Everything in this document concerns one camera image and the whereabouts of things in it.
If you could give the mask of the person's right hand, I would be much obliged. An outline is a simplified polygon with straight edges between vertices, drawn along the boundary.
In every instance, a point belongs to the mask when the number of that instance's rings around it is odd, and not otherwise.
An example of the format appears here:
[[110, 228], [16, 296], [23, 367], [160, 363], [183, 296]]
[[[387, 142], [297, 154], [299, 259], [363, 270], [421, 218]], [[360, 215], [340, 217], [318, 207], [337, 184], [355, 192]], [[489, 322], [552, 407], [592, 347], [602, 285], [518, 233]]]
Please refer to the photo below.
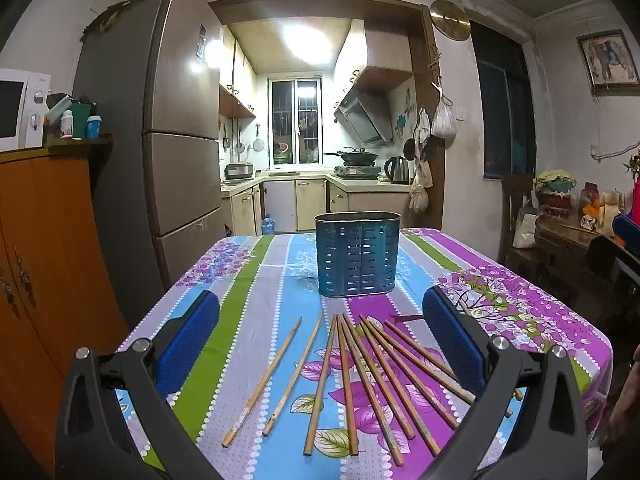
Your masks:
[[639, 418], [639, 353], [640, 346], [634, 350], [629, 374], [608, 421], [608, 433], [601, 445], [602, 460], [605, 463], [623, 442], [623, 438], [630, 435], [632, 426]]

